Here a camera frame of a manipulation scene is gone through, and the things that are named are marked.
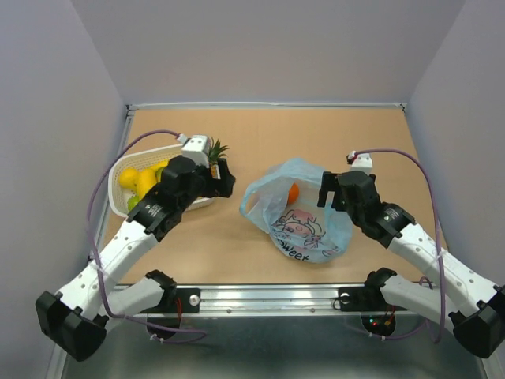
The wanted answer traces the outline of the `orange pineapple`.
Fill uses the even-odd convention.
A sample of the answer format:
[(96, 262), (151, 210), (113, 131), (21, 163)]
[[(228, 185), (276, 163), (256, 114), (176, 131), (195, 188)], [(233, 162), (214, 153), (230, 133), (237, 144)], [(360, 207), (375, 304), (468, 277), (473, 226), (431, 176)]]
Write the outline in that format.
[(229, 149), (229, 146), (226, 144), (221, 144), (220, 139), (215, 140), (213, 137), (211, 138), (211, 147), (208, 152), (208, 161), (210, 164), (215, 164), (218, 162), (220, 158), (226, 156), (225, 151)]

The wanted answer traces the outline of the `green yellow mango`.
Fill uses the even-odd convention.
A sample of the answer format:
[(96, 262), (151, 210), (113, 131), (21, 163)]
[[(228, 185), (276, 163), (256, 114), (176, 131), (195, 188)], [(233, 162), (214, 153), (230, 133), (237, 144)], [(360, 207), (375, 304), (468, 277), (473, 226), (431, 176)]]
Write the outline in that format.
[(151, 168), (143, 169), (137, 176), (137, 195), (140, 199), (157, 183), (155, 172)]

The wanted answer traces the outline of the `orange tangerine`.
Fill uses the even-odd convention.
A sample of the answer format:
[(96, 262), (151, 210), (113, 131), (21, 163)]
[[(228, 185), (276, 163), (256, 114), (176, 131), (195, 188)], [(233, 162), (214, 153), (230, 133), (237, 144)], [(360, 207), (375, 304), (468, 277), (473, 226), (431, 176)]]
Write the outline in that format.
[(288, 198), (287, 198), (286, 204), (291, 205), (291, 204), (295, 203), (299, 197), (299, 193), (300, 193), (299, 187), (298, 187), (297, 183), (294, 183), (290, 187), (290, 190), (288, 192)]

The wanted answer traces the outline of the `light blue printed plastic bag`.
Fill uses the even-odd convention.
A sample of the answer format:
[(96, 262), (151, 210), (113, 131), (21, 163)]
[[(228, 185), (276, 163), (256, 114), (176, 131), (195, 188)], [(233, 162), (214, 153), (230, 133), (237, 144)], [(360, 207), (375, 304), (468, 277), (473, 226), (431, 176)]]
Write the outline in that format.
[[(269, 168), (251, 183), (240, 213), (269, 235), (274, 246), (297, 261), (323, 264), (346, 252), (353, 224), (345, 212), (317, 206), (324, 169), (294, 158)], [(287, 205), (290, 187), (297, 183), (297, 201)]]

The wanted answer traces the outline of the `green apple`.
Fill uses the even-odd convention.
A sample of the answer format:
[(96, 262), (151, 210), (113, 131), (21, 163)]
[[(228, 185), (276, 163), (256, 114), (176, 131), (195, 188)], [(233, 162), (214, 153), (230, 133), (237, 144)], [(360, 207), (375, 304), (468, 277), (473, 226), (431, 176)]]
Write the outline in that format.
[(139, 202), (140, 202), (140, 198), (138, 195), (131, 196), (127, 200), (127, 211), (131, 212), (138, 205)]

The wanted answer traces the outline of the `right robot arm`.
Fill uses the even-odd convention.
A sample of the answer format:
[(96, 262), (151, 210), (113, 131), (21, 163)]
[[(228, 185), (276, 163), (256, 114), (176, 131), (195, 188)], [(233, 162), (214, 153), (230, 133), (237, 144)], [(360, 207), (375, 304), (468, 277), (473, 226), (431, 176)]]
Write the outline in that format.
[(343, 296), (342, 310), (386, 305), (410, 310), (451, 332), (472, 355), (489, 358), (504, 341), (504, 288), (438, 249), (413, 216), (380, 199), (375, 180), (362, 171), (325, 171), (317, 204), (344, 211), (365, 236), (415, 266), (434, 288), (380, 268)]

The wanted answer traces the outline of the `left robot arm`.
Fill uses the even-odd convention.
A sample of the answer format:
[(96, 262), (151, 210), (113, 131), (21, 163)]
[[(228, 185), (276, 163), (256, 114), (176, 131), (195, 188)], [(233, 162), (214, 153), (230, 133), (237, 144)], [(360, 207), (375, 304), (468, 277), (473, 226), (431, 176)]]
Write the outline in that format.
[(155, 184), (127, 215), (113, 239), (92, 262), (57, 293), (44, 291), (36, 313), (44, 335), (78, 362), (95, 354), (113, 320), (133, 320), (135, 314), (177, 304), (177, 284), (159, 270), (114, 293), (116, 283), (134, 263), (157, 246), (182, 220), (199, 197), (228, 198), (236, 178), (227, 161), (206, 166), (176, 156)]

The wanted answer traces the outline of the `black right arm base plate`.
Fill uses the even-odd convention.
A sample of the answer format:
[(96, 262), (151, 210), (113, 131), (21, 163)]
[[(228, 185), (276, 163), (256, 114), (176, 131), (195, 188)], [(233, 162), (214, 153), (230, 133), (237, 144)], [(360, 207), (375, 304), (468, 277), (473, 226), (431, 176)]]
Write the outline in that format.
[(387, 303), (374, 287), (340, 287), (338, 303), (342, 312), (385, 311)]

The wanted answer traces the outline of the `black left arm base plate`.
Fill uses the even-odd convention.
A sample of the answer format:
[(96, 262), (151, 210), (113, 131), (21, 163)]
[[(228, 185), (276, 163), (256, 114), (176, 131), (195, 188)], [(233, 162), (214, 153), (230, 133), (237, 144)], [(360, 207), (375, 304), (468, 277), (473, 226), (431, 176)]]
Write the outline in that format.
[(199, 313), (201, 289), (198, 287), (177, 287), (165, 291), (162, 298), (144, 313), (185, 314)]

